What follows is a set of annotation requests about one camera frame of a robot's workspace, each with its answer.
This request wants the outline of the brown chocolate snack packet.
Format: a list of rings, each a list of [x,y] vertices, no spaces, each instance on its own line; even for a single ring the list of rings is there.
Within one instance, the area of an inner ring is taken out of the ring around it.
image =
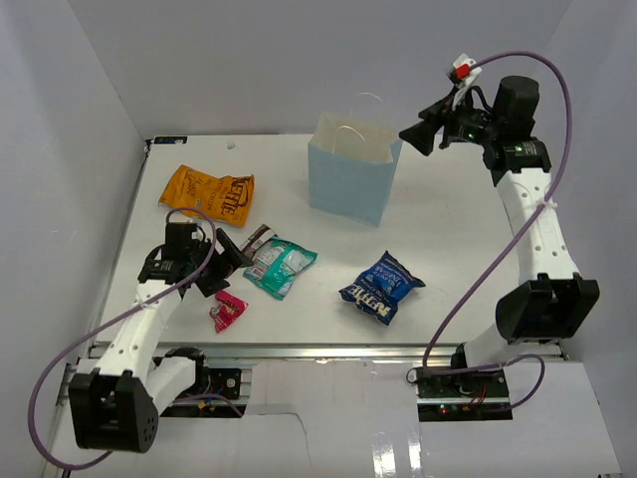
[[[270,226],[262,224],[241,244],[240,250],[253,260],[257,252],[275,236],[276,232]]]

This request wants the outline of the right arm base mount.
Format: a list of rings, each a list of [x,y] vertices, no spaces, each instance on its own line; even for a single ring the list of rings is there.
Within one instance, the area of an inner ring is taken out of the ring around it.
[[[415,387],[418,418],[425,422],[512,420],[510,392],[502,371],[427,375],[412,367],[406,381]]]

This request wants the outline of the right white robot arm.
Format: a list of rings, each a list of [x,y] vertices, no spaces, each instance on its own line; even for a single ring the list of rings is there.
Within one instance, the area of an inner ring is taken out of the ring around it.
[[[494,324],[452,357],[450,386],[464,397],[484,387],[480,365],[507,363],[532,344],[572,338],[600,296],[597,281],[583,278],[571,258],[547,195],[556,179],[544,143],[531,134],[538,101],[537,81],[507,76],[491,107],[478,109],[470,91],[453,89],[399,134],[423,155],[433,151],[437,132],[442,147],[480,146],[517,242],[518,285],[498,300]]]

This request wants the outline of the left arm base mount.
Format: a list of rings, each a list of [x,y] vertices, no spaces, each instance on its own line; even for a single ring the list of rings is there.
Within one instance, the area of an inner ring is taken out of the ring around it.
[[[219,398],[200,399],[196,405],[196,416],[203,418],[240,418],[245,412],[245,405],[238,403],[241,396],[242,372],[239,368],[207,368],[205,379],[194,386],[195,394],[216,394],[233,402],[228,405]]]

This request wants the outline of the teal candy bag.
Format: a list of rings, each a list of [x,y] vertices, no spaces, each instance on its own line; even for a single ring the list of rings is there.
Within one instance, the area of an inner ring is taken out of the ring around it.
[[[283,300],[297,276],[311,266],[318,254],[275,235],[255,254],[243,276],[277,300]]]

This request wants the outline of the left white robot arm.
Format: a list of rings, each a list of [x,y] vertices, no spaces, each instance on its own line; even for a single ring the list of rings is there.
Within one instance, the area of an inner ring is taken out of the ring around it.
[[[155,350],[190,287],[210,297],[249,263],[222,229],[206,238],[194,222],[166,224],[163,244],[146,256],[137,277],[133,314],[97,364],[76,373],[69,385],[79,447],[144,453],[166,408],[178,397],[209,391],[212,379],[201,350],[177,348],[163,357]]]

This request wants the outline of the red pink snack packet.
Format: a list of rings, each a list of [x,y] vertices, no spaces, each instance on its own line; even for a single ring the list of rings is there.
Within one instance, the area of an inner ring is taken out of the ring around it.
[[[226,292],[219,291],[214,296],[214,304],[209,311],[215,332],[221,334],[227,330],[248,309],[249,304]]]

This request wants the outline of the blue Kettle chips bag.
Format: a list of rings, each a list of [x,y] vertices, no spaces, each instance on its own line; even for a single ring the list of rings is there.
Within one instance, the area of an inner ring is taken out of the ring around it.
[[[345,302],[354,304],[360,311],[389,326],[398,312],[399,303],[412,290],[425,286],[421,279],[385,251],[378,261],[338,293]]]

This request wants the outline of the orange Kettle chips bag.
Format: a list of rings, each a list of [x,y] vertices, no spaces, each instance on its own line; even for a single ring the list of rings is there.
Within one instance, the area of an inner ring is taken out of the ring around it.
[[[254,189],[254,175],[215,177],[182,164],[168,180],[158,202],[171,208],[196,208],[215,221],[243,227]]]

